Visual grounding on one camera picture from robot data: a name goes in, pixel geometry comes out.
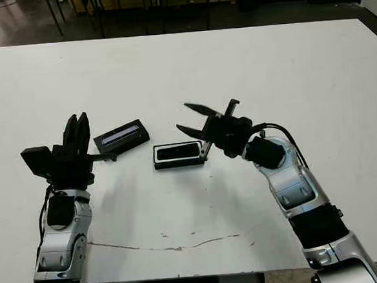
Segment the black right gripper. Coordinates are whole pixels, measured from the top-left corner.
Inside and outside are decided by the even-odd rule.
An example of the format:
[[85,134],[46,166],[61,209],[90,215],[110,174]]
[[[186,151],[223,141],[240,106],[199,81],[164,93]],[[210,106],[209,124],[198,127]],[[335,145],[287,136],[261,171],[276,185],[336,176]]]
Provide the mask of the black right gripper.
[[239,155],[241,125],[239,119],[232,115],[238,103],[238,100],[231,99],[224,114],[202,104],[184,103],[187,108],[208,117],[202,131],[176,124],[176,128],[187,136],[204,140],[201,150],[203,160],[208,160],[208,153],[213,144],[229,158],[235,158]]

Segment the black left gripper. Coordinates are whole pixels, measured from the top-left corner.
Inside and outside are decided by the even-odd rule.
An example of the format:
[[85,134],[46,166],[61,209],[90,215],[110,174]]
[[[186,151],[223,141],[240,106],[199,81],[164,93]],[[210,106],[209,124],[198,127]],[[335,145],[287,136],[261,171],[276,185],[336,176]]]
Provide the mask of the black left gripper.
[[[95,180],[94,162],[117,161],[117,155],[112,152],[88,154],[89,139],[87,114],[82,112],[78,120],[76,114],[71,115],[64,129],[63,146],[54,145],[52,148],[52,164],[45,178],[55,190],[87,189]],[[67,146],[75,141],[77,141],[77,149],[74,146]]]

